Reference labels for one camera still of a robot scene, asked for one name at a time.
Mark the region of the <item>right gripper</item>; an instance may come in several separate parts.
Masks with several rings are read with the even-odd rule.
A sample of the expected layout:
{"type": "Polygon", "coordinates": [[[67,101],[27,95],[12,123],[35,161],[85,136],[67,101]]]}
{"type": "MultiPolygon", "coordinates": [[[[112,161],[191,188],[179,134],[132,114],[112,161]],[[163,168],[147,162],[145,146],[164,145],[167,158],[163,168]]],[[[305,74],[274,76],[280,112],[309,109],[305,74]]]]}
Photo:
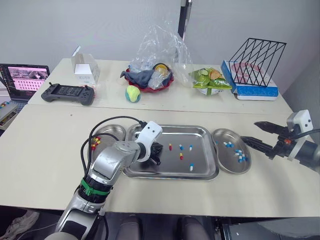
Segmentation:
{"type": "Polygon", "coordinates": [[[272,147],[262,140],[250,136],[241,136],[240,138],[246,145],[264,153],[269,159],[273,159],[275,156],[288,157],[296,146],[296,141],[291,139],[293,133],[288,127],[283,127],[268,121],[257,121],[254,125],[265,132],[277,134],[276,145],[272,147]]]}

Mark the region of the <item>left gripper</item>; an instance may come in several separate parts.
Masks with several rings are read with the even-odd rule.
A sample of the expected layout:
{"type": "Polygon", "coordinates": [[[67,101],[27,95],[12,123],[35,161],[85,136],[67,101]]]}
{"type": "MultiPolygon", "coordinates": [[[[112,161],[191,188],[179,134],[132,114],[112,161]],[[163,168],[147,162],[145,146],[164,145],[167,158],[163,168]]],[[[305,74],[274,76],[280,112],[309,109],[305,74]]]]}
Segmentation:
{"type": "Polygon", "coordinates": [[[163,150],[163,145],[158,142],[153,142],[150,147],[151,156],[159,156],[163,150]]]}

